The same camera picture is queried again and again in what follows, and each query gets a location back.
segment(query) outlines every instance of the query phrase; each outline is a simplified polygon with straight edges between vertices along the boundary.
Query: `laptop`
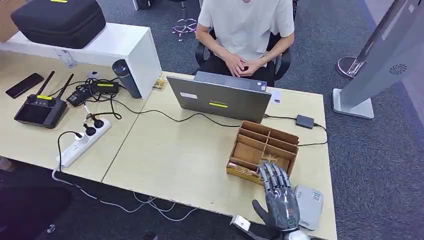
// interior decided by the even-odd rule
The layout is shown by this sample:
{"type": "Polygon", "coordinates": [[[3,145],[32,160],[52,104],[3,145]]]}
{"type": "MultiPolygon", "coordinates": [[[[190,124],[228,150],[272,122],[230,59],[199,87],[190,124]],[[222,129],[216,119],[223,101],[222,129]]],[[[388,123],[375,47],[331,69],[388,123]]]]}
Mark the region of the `laptop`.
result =
{"type": "Polygon", "coordinates": [[[267,82],[198,71],[194,80],[167,76],[183,109],[260,123],[270,102],[267,82]]]}

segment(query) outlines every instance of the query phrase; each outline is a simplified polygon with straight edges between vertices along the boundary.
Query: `light wooden tabletop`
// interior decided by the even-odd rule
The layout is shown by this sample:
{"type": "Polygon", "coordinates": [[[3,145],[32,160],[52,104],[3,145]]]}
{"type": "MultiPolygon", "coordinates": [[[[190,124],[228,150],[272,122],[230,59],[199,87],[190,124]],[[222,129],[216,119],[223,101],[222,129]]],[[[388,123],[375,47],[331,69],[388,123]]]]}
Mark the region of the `light wooden tabletop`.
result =
{"type": "MultiPolygon", "coordinates": [[[[162,76],[192,79],[193,76],[164,72],[162,76]]],[[[281,103],[270,103],[266,113],[272,116],[314,118],[325,127],[323,96],[278,88],[281,103]]],[[[192,115],[181,109],[169,86],[153,91],[143,111],[160,110],[175,119],[192,115]]],[[[208,114],[227,125],[239,120],[208,114]]],[[[299,136],[300,144],[326,140],[323,129],[306,129],[290,119],[264,119],[262,124],[299,136]]],[[[226,174],[238,129],[219,126],[202,116],[174,122],[157,112],[140,114],[114,159],[103,183],[118,188],[175,201],[224,215],[241,215],[262,223],[252,208],[257,199],[265,205],[263,187],[226,174]]],[[[293,186],[301,184],[323,193],[319,228],[309,235],[336,240],[333,190],[327,145],[302,146],[291,176],[293,186]]]]}
{"type": "MultiPolygon", "coordinates": [[[[60,89],[71,73],[75,74],[72,82],[85,81],[87,73],[92,71],[98,72],[103,79],[116,77],[111,67],[80,63],[74,68],[66,68],[58,59],[0,51],[0,102],[3,105],[0,118],[0,156],[53,169],[58,165],[56,156],[59,135],[65,131],[83,131],[82,121],[87,112],[83,107],[75,108],[70,104],[67,113],[54,129],[25,125],[14,120],[26,97],[36,93],[41,83],[16,99],[6,95],[5,91],[32,73],[39,73],[47,78],[51,71],[56,73],[46,86],[44,95],[60,89]]],[[[66,89],[62,100],[72,94],[75,86],[66,89]]],[[[135,111],[140,111],[145,103],[144,100],[132,98],[127,91],[120,91],[116,99],[135,111]]],[[[109,102],[88,103],[87,106],[92,113],[111,111],[109,102]]],[[[122,115],[122,119],[117,120],[112,115],[104,116],[112,123],[112,128],[69,168],[64,169],[64,172],[97,182],[105,176],[137,118],[136,114],[129,112],[120,104],[115,103],[114,108],[122,115]]],[[[60,146],[64,149],[73,140],[72,134],[64,135],[60,140],[60,146]]]]}

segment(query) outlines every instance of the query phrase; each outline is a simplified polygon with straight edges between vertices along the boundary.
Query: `robotic hand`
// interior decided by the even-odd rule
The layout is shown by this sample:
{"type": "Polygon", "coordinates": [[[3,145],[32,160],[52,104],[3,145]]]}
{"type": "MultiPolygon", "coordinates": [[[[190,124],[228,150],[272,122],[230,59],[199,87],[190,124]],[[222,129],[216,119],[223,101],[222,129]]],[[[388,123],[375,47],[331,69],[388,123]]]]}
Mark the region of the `robotic hand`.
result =
{"type": "Polygon", "coordinates": [[[280,239],[309,240],[299,229],[300,212],[296,195],[291,188],[287,173],[275,163],[264,161],[258,166],[263,179],[266,212],[257,200],[252,201],[253,209],[265,225],[279,233],[280,239]]]}

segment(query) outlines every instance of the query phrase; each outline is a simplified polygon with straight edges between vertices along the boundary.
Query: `wrist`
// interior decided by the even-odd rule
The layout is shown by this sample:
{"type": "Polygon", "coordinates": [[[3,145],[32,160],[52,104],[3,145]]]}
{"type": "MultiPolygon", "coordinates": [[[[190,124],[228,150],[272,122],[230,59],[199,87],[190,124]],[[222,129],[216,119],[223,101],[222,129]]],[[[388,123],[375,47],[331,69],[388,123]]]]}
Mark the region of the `wrist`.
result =
{"type": "Polygon", "coordinates": [[[229,51],[225,50],[225,51],[221,52],[219,55],[221,56],[221,58],[222,58],[223,60],[225,60],[225,59],[227,59],[229,56],[231,56],[231,53],[230,53],[229,51]]]}
{"type": "Polygon", "coordinates": [[[265,65],[266,63],[269,62],[269,60],[267,59],[266,56],[263,56],[263,57],[259,58],[258,60],[259,60],[259,63],[260,63],[261,66],[263,66],[263,65],[265,65]]]}

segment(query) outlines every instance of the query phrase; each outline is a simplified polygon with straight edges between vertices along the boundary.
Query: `controller screen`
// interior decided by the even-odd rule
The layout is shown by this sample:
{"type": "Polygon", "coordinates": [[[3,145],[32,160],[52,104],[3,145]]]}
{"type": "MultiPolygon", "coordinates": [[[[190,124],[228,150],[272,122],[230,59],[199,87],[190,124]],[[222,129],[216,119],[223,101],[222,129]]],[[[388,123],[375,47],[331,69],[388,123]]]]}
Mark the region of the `controller screen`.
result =
{"type": "Polygon", "coordinates": [[[25,104],[16,116],[16,120],[34,124],[43,124],[52,109],[44,106],[25,104]]]}

